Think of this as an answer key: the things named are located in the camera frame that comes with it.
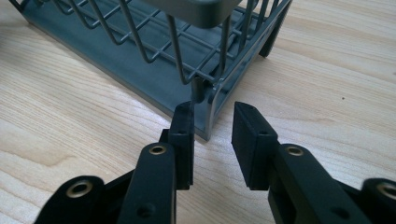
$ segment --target dish drying rack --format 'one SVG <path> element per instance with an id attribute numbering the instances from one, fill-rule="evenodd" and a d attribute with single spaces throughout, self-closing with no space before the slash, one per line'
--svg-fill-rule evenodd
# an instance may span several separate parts
<path id="1" fill-rule="evenodd" d="M 196 133 L 208 140 L 252 58 L 270 53 L 292 0 L 9 1 L 169 116 L 191 98 L 200 103 Z"/>

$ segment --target wooden table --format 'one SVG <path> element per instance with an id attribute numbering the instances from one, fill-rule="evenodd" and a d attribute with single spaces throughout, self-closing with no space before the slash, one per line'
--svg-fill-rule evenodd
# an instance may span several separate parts
<path id="1" fill-rule="evenodd" d="M 195 142 L 178 223 L 272 223 L 231 145 L 233 102 L 255 105 L 281 143 L 307 147 L 337 180 L 396 180 L 396 2 L 295 0 L 267 59 L 256 58 Z M 32 223 L 78 175 L 134 169 L 170 118 L 0 1 L 0 223 Z"/>

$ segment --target wood grain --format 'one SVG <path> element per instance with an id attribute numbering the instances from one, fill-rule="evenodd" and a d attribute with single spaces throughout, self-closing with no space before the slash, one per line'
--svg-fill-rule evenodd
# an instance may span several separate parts
<path id="1" fill-rule="evenodd" d="M 396 180 L 396 2 L 293 1 L 271 55 L 250 66 L 210 142 L 196 141 L 178 223 L 274 222 L 233 153 L 234 101 L 255 105 L 280 142 L 309 148 L 338 180 Z M 169 122 L 0 0 L 0 223 L 34 222 L 72 177 L 108 182 L 134 169 Z"/>

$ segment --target rack leg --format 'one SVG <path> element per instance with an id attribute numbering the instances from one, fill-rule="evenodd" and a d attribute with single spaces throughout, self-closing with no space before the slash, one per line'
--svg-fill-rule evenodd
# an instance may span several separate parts
<path id="1" fill-rule="evenodd" d="M 262 49 L 260 50 L 259 54 L 263 58 L 266 58 L 271 53 L 271 50 L 274 46 L 277 34 L 279 34 L 280 27 L 283 24 L 283 20 L 285 20 L 285 17 L 288 14 L 291 2 L 292 2 L 292 0 L 289 1 L 288 5 L 283 10 L 282 14 L 280 15 L 279 19 L 276 22 L 276 27 L 274 28 L 274 31 L 268 37 L 268 40 L 265 42 L 264 46 L 262 46 Z"/>

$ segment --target screw hole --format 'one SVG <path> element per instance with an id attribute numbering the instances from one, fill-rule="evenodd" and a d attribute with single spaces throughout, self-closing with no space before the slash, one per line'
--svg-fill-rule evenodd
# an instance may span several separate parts
<path id="1" fill-rule="evenodd" d="M 142 218 L 152 217 L 155 212 L 155 206 L 151 203 L 146 203 L 137 208 L 137 215 Z"/>
<path id="2" fill-rule="evenodd" d="M 80 180 L 74 185 L 70 186 L 67 190 L 66 195 L 69 198 L 79 198 L 92 190 L 92 183 L 88 180 Z"/>
<path id="3" fill-rule="evenodd" d="M 376 188 L 381 192 L 383 195 L 396 200 L 396 186 L 391 185 L 389 183 L 380 183 L 376 186 Z"/>
<path id="4" fill-rule="evenodd" d="M 153 155 L 161 155 L 166 151 L 166 147 L 163 146 L 155 146 L 149 150 L 149 153 Z"/>
<path id="5" fill-rule="evenodd" d="M 349 219 L 349 213 L 346 209 L 341 208 L 341 207 L 333 207 L 330 209 L 334 214 L 339 216 L 342 219 Z"/>
<path id="6" fill-rule="evenodd" d="M 304 155 L 304 152 L 300 148 L 297 148 L 297 147 L 288 147 L 286 150 L 289 152 L 289 154 L 291 156 L 303 156 Z"/>

